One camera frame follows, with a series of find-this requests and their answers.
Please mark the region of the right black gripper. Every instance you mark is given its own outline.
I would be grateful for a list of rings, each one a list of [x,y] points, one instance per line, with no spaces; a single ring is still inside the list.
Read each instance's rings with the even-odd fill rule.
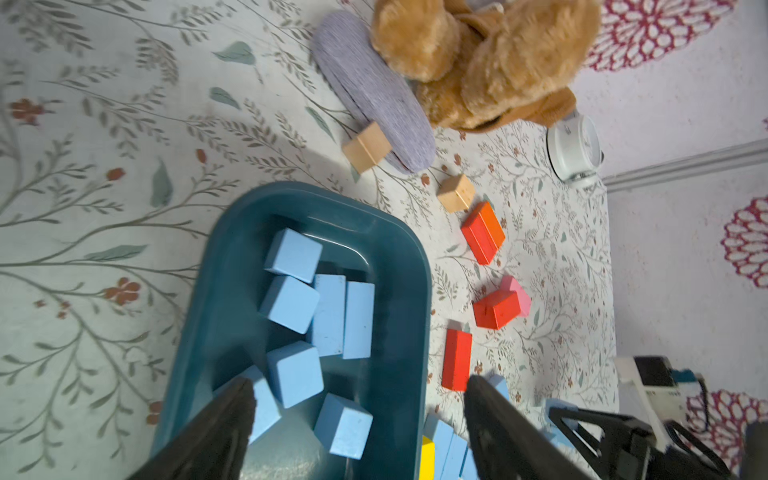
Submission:
[[[672,445],[659,450],[651,427],[635,417],[584,409],[552,409],[550,415],[553,421],[562,415],[578,422],[576,433],[564,433],[600,479],[736,479],[725,462],[679,422],[664,423]]]

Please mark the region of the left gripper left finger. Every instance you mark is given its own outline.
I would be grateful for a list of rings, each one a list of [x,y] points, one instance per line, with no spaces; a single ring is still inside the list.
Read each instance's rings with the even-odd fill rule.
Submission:
[[[236,378],[133,479],[238,479],[257,401],[253,382]]]

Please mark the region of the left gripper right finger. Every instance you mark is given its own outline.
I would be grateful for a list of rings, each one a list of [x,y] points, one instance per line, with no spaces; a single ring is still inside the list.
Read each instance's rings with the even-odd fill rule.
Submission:
[[[585,479],[485,378],[473,375],[464,415],[480,479]]]

